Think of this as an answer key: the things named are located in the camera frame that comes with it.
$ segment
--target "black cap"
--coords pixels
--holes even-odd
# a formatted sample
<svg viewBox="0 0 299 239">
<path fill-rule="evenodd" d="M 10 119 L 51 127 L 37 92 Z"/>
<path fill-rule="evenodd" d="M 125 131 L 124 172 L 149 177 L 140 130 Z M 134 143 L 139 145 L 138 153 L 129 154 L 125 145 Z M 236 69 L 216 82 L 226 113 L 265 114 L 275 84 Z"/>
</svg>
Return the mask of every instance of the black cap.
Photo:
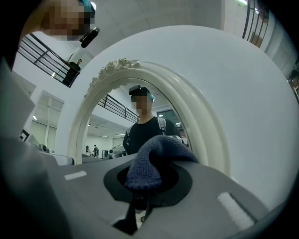
<svg viewBox="0 0 299 239">
<path fill-rule="evenodd" d="M 142 95 L 147 95 L 147 93 L 150 94 L 150 91 L 146 88 L 146 87 L 140 87 L 140 85 L 136 85 L 136 86 L 133 86 L 129 89 L 129 95 L 131 96 L 142 96 Z"/>
</svg>

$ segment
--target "black metal railing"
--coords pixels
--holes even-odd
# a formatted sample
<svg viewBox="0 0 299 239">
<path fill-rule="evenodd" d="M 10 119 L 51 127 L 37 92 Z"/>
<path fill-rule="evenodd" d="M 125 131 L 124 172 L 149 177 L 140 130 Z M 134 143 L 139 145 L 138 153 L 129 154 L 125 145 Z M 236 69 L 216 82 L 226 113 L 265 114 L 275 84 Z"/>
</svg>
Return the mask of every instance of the black metal railing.
<svg viewBox="0 0 299 239">
<path fill-rule="evenodd" d="M 269 9 L 259 0 L 247 0 L 247 15 L 242 38 L 245 39 L 247 35 L 247 41 L 260 47 L 266 35 L 268 21 Z"/>
<path fill-rule="evenodd" d="M 29 34 L 23 38 L 18 52 L 32 64 L 67 87 L 71 87 L 80 73 L 80 71 L 68 65 L 63 58 L 34 34 Z"/>
<path fill-rule="evenodd" d="M 129 110 L 127 107 L 122 105 L 110 95 L 106 95 L 105 97 L 103 97 L 98 105 L 133 123 L 136 123 L 139 119 L 137 114 Z"/>
</svg>

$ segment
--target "ceiling light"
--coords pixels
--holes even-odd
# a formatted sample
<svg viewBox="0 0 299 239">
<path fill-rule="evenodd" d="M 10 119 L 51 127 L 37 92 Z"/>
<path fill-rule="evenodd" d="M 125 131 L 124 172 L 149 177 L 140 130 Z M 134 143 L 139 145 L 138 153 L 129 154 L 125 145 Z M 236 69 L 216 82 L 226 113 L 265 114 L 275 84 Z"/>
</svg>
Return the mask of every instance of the ceiling light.
<svg viewBox="0 0 299 239">
<path fill-rule="evenodd" d="M 245 1 L 245 0 L 238 0 L 238 1 L 245 4 L 245 5 L 247 5 L 247 1 Z"/>
<path fill-rule="evenodd" d="M 93 6 L 94 10 L 97 10 L 97 5 L 95 5 L 94 2 L 90 2 L 90 3 L 91 3 L 91 5 Z"/>
</svg>

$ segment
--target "man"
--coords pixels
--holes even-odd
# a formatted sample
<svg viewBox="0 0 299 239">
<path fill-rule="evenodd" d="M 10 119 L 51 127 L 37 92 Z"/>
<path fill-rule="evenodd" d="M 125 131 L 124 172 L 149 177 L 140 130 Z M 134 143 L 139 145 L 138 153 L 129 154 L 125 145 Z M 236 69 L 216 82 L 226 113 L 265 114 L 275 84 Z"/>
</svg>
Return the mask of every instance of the man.
<svg viewBox="0 0 299 239">
<path fill-rule="evenodd" d="M 2 14 L 1 22 L 4 27 L 2 32 L 9 41 L 2 45 L 0 56 L 5 57 L 11 69 L 25 35 L 42 31 L 47 35 L 76 40 L 89 32 L 95 13 L 89 0 L 18 1 L 18 7 L 4 1 L 1 7 L 7 10 L 7 14 Z M 14 18 L 14 27 L 6 24 Z"/>
<path fill-rule="evenodd" d="M 93 149 L 93 155 L 94 155 L 94 157 L 96 157 L 96 156 L 98 156 L 98 155 L 99 155 L 99 150 L 98 150 L 98 148 L 97 148 L 97 146 L 96 146 L 96 145 L 94 145 L 94 149 Z"/>
<path fill-rule="evenodd" d="M 81 68 L 79 65 L 81 63 L 82 63 L 81 59 L 79 59 L 77 61 L 77 63 L 66 62 L 66 64 L 70 67 L 70 69 L 68 70 L 68 72 L 65 75 L 64 80 L 62 81 L 66 86 L 69 86 L 73 82 L 77 73 L 80 74 Z"/>
<path fill-rule="evenodd" d="M 146 141 L 156 135 L 165 134 L 180 138 L 178 130 L 170 120 L 165 121 L 161 118 L 166 123 L 166 127 L 164 129 L 160 127 L 158 117 L 151 112 L 155 97 L 146 87 L 134 86 L 129 90 L 129 95 L 139 114 L 139 121 L 127 130 L 122 143 L 128 155 L 137 153 Z"/>
</svg>

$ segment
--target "white strip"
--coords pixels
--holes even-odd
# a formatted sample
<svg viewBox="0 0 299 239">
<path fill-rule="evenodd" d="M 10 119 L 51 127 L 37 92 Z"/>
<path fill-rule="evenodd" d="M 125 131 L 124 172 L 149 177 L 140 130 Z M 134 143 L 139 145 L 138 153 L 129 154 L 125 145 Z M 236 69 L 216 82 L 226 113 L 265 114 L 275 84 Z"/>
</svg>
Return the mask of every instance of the white strip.
<svg viewBox="0 0 299 239">
<path fill-rule="evenodd" d="M 221 193 L 217 199 L 241 231 L 245 231 L 254 225 L 253 219 L 239 206 L 228 192 Z"/>
<path fill-rule="evenodd" d="M 85 171 L 80 171 L 80 172 L 77 172 L 77 173 L 64 175 L 64 178 L 66 180 L 72 180 L 72 179 L 75 179 L 75 178 L 84 177 L 86 175 L 87 175 L 87 173 Z"/>
</svg>

